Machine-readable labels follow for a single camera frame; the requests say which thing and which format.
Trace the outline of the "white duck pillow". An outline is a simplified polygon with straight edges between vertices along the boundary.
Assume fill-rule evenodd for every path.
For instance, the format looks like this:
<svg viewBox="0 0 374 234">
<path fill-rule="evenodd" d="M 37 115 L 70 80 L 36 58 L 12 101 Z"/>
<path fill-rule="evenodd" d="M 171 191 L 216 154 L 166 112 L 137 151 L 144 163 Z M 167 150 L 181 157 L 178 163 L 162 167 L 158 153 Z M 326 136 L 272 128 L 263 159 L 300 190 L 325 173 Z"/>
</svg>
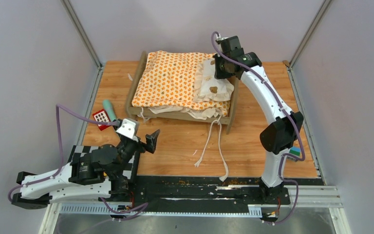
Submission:
<svg viewBox="0 0 374 234">
<path fill-rule="evenodd" d="M 198 64 L 194 81 L 194 102 L 230 101 L 234 85 L 227 79 L 216 79 L 214 58 Z"/>
</svg>

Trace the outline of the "wooden pet bed frame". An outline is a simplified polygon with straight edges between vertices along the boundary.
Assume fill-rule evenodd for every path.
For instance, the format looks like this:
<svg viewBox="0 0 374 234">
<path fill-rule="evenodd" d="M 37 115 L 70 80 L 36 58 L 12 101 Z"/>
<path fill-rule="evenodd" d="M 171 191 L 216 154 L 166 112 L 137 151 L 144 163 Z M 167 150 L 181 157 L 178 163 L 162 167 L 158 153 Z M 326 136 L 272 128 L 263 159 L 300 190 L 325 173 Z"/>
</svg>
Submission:
<svg viewBox="0 0 374 234">
<path fill-rule="evenodd" d="M 143 120 L 216 120 L 230 133 L 239 83 L 234 77 L 217 80 L 214 73 L 213 54 L 143 52 L 126 99 L 126 113 Z"/>
</svg>

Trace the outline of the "yellow duck print blanket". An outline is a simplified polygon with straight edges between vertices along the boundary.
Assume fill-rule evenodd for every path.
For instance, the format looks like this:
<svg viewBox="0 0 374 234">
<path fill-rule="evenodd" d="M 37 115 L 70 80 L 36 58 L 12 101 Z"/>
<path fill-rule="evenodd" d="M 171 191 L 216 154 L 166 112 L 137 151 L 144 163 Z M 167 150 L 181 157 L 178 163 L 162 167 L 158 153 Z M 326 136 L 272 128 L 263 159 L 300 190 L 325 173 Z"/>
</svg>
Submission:
<svg viewBox="0 0 374 234">
<path fill-rule="evenodd" d="M 195 119 L 227 116 L 230 101 L 194 102 L 194 81 L 198 64 L 213 58 L 206 53 L 150 52 L 131 100 L 133 107 L 155 114 L 188 113 Z"/>
</svg>

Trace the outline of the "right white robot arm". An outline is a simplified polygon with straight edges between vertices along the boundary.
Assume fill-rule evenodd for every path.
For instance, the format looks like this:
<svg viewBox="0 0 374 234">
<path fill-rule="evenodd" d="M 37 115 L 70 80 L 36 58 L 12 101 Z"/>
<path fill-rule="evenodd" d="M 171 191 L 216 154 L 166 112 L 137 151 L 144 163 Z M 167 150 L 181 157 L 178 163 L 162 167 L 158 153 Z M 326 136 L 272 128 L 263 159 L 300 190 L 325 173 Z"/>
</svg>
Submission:
<svg viewBox="0 0 374 234">
<path fill-rule="evenodd" d="M 238 36 L 221 37 L 218 32 L 213 32 L 211 43 L 216 51 L 215 78 L 236 77 L 248 88 L 264 113 L 268 126 L 260 133 L 260 142 L 266 151 L 266 159 L 258 192 L 262 202 L 272 203 L 283 188 L 285 159 L 304 161 L 306 158 L 302 147 L 300 156 L 290 152 L 296 141 L 302 144 L 300 131 L 304 116 L 294 112 L 280 97 L 259 57 L 254 52 L 245 52 Z"/>
</svg>

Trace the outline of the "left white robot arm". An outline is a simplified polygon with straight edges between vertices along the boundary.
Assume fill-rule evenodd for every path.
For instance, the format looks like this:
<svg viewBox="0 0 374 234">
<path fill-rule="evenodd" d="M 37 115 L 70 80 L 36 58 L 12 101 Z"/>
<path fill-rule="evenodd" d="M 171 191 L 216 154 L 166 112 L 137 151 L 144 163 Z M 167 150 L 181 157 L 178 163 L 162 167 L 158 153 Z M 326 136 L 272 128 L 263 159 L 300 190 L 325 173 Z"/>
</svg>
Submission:
<svg viewBox="0 0 374 234">
<path fill-rule="evenodd" d="M 10 192 L 11 204 L 28 209 L 42 209 L 65 200 L 96 199 L 125 201 L 130 195 L 131 176 L 124 173 L 133 167 L 142 153 L 153 154 L 160 130 L 145 136 L 136 135 L 139 123 L 125 118 L 114 121 L 120 141 L 118 145 L 104 144 L 72 160 L 57 170 L 43 174 L 20 172 L 19 192 Z"/>
</svg>

